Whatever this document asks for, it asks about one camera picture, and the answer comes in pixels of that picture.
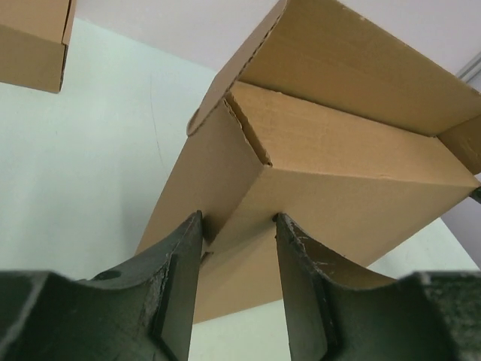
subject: tilted cardboard box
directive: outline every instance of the tilted cardboard box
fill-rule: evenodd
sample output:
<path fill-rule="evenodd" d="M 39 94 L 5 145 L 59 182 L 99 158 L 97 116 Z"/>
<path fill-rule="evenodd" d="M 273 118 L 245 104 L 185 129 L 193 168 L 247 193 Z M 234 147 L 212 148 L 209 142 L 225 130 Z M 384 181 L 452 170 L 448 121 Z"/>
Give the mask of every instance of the tilted cardboard box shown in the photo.
<path fill-rule="evenodd" d="M 480 115 L 479 93 L 341 3 L 282 0 L 213 81 L 138 251 L 202 210 L 196 322 L 282 298 L 278 212 L 368 265 L 479 186 Z"/>
<path fill-rule="evenodd" d="M 57 93 L 75 0 L 0 1 L 0 81 Z"/>

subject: open cardboard box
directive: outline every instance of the open cardboard box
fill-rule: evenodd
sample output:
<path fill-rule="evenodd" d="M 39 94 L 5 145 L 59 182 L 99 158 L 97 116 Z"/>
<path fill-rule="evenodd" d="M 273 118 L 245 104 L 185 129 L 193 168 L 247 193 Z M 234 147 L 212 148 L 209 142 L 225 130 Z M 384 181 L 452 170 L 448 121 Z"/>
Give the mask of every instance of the open cardboard box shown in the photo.
<path fill-rule="evenodd" d="M 281 0 L 191 119 L 138 251 L 202 210 L 195 322 L 282 298 L 277 212 L 369 265 L 479 186 L 480 115 L 479 93 L 341 3 Z"/>
<path fill-rule="evenodd" d="M 75 0 L 0 0 L 0 81 L 58 93 Z"/>

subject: table surface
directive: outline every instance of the table surface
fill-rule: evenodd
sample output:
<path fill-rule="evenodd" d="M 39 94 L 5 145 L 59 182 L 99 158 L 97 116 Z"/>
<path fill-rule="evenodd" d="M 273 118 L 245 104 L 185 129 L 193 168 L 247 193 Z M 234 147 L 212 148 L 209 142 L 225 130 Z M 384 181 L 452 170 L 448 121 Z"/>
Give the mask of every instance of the table surface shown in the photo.
<path fill-rule="evenodd" d="M 0 268 L 131 257 L 215 74 L 82 20 L 58 95 L 0 83 Z M 478 269 L 441 220 L 371 268 Z M 192 360 L 289 360 L 282 302 L 194 326 Z"/>

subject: gray wall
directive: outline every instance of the gray wall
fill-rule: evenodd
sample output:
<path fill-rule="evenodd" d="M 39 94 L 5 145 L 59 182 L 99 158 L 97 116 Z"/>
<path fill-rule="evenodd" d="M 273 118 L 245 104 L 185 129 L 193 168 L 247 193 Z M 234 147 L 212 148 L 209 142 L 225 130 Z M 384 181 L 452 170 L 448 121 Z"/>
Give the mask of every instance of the gray wall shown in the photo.
<path fill-rule="evenodd" d="M 470 85 L 481 91 L 481 74 L 478 74 Z M 481 181 L 481 174 L 476 177 Z M 481 205 L 473 199 L 466 199 L 442 218 L 473 261 L 481 268 Z"/>

